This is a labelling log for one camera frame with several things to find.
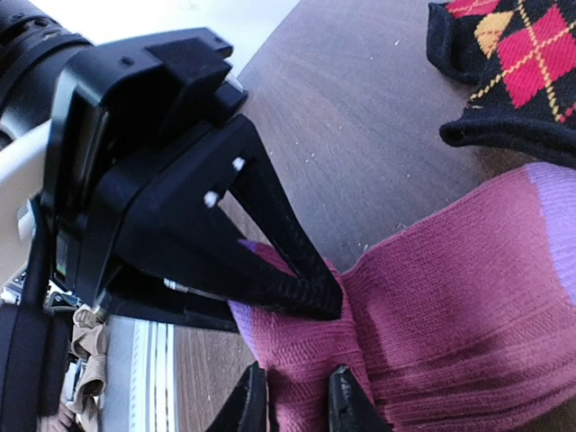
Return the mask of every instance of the red diamond pattern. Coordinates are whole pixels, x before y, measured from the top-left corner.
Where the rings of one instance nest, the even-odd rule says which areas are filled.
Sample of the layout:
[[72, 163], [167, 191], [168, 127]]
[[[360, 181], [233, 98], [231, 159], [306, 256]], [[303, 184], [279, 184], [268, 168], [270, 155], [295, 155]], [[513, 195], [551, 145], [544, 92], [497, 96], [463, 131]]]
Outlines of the red diamond pattern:
[[527, 104], [538, 91], [546, 87], [545, 72], [540, 67], [539, 52], [550, 80], [554, 82], [576, 68], [576, 41], [567, 31], [568, 25], [558, 7], [551, 7], [546, 15], [532, 25], [537, 40], [535, 48], [528, 29], [518, 31], [498, 46], [506, 88], [516, 108]]
[[500, 0], [455, 0], [446, 6], [446, 10], [454, 18], [466, 15], [487, 15], [496, 9]]

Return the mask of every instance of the argyle sock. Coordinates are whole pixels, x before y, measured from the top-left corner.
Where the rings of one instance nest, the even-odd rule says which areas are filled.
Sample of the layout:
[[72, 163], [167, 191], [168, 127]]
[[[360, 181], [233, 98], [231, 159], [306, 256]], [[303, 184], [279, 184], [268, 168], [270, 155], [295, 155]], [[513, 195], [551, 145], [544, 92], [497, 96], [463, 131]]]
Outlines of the argyle sock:
[[532, 164], [371, 248], [342, 319], [232, 303], [280, 430], [328, 429], [339, 364], [397, 431], [509, 430], [576, 396], [574, 221], [576, 171]]
[[513, 10], [462, 118], [440, 135], [576, 167], [576, 3], [514, 0]]
[[428, 7], [428, 60], [448, 77], [477, 85], [512, 18], [513, 0], [455, 0]]

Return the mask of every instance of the white panel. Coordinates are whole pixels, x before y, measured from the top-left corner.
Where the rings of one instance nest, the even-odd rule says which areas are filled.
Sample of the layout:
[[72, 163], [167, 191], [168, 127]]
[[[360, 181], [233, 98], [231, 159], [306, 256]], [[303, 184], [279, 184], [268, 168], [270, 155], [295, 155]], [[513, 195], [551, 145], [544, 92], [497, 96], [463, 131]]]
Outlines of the white panel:
[[0, 151], [0, 285], [28, 259], [33, 223], [18, 210], [42, 187], [49, 132], [46, 122]]

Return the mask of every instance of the knit fabric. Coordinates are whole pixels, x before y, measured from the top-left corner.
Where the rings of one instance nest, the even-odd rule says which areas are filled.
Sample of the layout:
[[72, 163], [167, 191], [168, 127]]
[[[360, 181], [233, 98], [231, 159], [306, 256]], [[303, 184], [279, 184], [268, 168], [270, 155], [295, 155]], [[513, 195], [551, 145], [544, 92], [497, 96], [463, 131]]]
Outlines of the knit fabric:
[[573, 0], [431, 4], [427, 52], [449, 77], [479, 84], [462, 118], [440, 128], [445, 142], [576, 167]]
[[232, 303], [280, 430], [328, 429], [339, 364], [398, 431], [510, 430], [576, 396], [574, 221], [576, 171], [533, 164], [335, 272], [342, 319]]
[[508, 27], [513, 0], [456, 0], [428, 7], [428, 60], [448, 77], [478, 85]]

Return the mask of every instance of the pink sock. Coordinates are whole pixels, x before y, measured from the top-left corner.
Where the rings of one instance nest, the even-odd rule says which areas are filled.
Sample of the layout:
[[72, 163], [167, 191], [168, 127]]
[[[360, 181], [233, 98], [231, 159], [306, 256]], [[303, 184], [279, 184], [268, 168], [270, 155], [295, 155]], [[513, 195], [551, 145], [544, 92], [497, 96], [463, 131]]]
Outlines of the pink sock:
[[397, 431], [509, 430], [576, 396], [576, 171], [493, 179], [338, 280], [337, 321], [231, 304], [281, 430], [328, 429], [339, 364]]

